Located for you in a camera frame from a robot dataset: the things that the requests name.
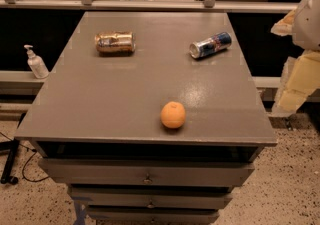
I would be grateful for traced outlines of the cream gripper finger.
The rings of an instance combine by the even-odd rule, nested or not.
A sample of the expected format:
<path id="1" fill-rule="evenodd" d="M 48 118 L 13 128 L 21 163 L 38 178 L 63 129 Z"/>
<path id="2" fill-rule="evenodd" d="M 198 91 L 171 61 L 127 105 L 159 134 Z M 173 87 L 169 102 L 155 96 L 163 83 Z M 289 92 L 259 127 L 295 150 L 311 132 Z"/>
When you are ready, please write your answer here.
<path id="1" fill-rule="evenodd" d="M 288 57 L 276 92 L 271 114 L 289 117 L 320 88 L 320 52 L 305 50 L 298 58 Z"/>
<path id="2" fill-rule="evenodd" d="M 275 23 L 271 32 L 278 36 L 288 36 L 292 34 L 292 27 L 294 23 L 296 10 L 290 11 L 287 15 L 285 15 L 281 20 Z"/>

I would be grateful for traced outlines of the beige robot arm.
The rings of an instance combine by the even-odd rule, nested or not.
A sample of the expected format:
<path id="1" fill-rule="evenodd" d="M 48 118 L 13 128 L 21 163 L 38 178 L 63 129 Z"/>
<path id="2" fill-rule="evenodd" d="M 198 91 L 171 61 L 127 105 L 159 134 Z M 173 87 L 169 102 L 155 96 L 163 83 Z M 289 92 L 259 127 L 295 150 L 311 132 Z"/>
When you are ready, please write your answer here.
<path id="1" fill-rule="evenodd" d="M 272 106 L 274 117 L 289 117 L 320 88 L 320 0 L 301 0 L 271 32 L 290 35 L 293 44 L 303 49 L 298 58 L 285 62 Z"/>

